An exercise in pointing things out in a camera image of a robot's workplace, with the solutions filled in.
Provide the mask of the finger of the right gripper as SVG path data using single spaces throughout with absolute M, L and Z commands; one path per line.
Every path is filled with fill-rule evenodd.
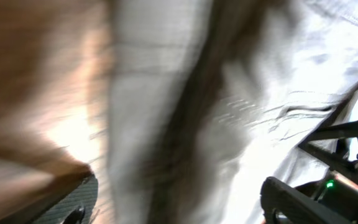
M 348 161 L 336 152 L 311 144 L 312 141 L 348 138 L 358 138 L 358 121 L 318 128 L 299 144 L 299 148 L 358 185 L 358 155 L 355 161 Z

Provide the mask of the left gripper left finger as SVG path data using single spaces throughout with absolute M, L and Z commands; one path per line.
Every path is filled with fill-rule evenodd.
M 3 218 L 0 224 L 89 224 L 97 198 L 98 180 L 91 174 L 68 192 L 35 202 Z

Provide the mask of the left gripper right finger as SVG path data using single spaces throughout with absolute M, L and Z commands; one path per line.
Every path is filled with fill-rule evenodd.
M 350 221 L 313 201 L 274 177 L 267 177 L 260 191 L 265 221 L 276 223 L 275 212 L 282 212 L 294 224 L 350 224 Z

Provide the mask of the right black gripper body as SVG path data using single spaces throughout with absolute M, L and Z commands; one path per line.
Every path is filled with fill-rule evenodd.
M 296 189 L 351 223 L 358 224 L 358 185 L 340 173 L 330 172 L 323 179 Z

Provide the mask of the grey cotton shorts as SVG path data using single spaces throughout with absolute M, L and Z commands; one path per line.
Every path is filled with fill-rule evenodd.
M 298 144 L 358 89 L 358 1 L 118 1 L 116 223 L 261 223 L 260 188 L 327 167 Z

